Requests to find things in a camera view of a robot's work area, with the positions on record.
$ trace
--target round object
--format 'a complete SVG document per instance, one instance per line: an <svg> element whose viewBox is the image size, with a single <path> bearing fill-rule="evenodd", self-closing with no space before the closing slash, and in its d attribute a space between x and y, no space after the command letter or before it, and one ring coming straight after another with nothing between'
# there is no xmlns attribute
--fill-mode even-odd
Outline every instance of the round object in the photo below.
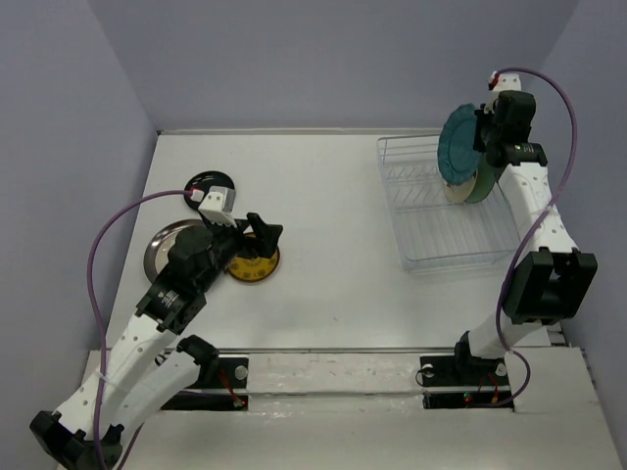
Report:
<svg viewBox="0 0 627 470"><path fill-rule="evenodd" d="M205 224L198 218L180 220L162 228L153 237L144 252L144 272L150 282L155 282L162 269L168 264L168 252L176 241L176 235L187 227L201 226Z"/></svg>
<svg viewBox="0 0 627 470"><path fill-rule="evenodd" d="M459 186L443 181L444 194L452 203L461 204L472 194L472 190L476 182L477 178L474 175L468 181L461 183Z"/></svg>
<svg viewBox="0 0 627 470"><path fill-rule="evenodd" d="M480 203L490 195L496 182L497 176L494 173L494 169L488 164L486 156L482 155L479 159L476 182L472 192L465 201L469 204Z"/></svg>
<svg viewBox="0 0 627 470"><path fill-rule="evenodd" d="M246 377L248 377L248 369L245 365L235 367L235 378L237 380L244 380Z"/></svg>
<svg viewBox="0 0 627 470"><path fill-rule="evenodd" d="M503 362L499 362L499 365L497 365L497 370L495 370L495 373L499 376L499 377L505 377L507 375L507 367Z"/></svg>
<svg viewBox="0 0 627 470"><path fill-rule="evenodd" d="M254 233L247 233L247 237L255 237ZM281 260L281 252L278 247L272 258L234 258L226 269L228 273L238 281L242 282L260 282L272 274Z"/></svg>
<svg viewBox="0 0 627 470"><path fill-rule="evenodd" d="M474 175L481 154L472 150L477 116L474 105L461 105L447 119L438 141L438 169L450 185L460 186Z"/></svg>
<svg viewBox="0 0 627 470"><path fill-rule="evenodd" d="M212 186L222 186L225 188L230 188L232 190L235 189L235 183L233 183L233 180L228 174L222 173L221 171L212 170L199 173L192 179L187 181L187 184L185 185L185 191L199 189L207 194ZM200 203L192 201L189 196L183 196L183 198L185 199L185 204L194 211L196 211L200 206Z"/></svg>

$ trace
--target black disc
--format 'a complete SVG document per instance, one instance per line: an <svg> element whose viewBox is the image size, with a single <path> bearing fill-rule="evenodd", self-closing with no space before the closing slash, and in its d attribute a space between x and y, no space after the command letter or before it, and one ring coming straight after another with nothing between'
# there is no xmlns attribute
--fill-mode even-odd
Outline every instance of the black disc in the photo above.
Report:
<svg viewBox="0 0 627 470"><path fill-rule="evenodd" d="M185 191L191 191L193 188L199 189L207 194L212 186L235 189L235 183L233 183L233 180L228 174L222 173L221 171L203 171L187 181ZM185 199L185 204L194 211L200 206L200 203L192 201L188 196L183 196L183 198Z"/></svg>

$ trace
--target black mount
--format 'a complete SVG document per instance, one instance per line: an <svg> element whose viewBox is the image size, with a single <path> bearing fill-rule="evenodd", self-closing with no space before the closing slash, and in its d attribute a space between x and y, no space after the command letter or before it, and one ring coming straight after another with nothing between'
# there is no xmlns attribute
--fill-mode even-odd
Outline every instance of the black mount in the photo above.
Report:
<svg viewBox="0 0 627 470"><path fill-rule="evenodd" d="M547 165L542 146L528 142L536 114L536 100L531 93L502 91L493 113L485 113L485 104L474 113L477 126L473 149L485 153L495 170L502 172L507 165L521 163Z"/></svg>
<svg viewBox="0 0 627 470"><path fill-rule="evenodd" d="M518 264L503 305L514 324L542 321L553 325L572 318L597 272L593 254L530 252Z"/></svg>

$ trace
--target cable clip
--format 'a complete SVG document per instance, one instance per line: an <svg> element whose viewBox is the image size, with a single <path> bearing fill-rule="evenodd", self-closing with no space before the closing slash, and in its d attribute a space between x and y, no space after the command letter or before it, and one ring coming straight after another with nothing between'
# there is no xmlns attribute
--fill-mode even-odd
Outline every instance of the cable clip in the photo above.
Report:
<svg viewBox="0 0 627 470"><path fill-rule="evenodd" d="M109 379L109 377L107 377L106 375L103 375L100 372L100 370L94 370L94 375L98 377L98 380L102 380L105 384L111 385L113 388L121 390L127 394L130 393L130 390L123 389L122 387L120 387L120 384L118 382L113 382L112 380Z"/></svg>

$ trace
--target cable connector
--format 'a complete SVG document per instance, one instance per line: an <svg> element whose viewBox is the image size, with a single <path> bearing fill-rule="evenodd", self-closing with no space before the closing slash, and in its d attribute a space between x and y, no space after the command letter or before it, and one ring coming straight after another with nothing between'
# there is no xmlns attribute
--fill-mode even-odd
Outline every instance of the cable connector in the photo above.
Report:
<svg viewBox="0 0 627 470"><path fill-rule="evenodd" d="M192 188L192 195L189 197L195 203L201 203L205 199L205 193L200 189Z"/></svg>

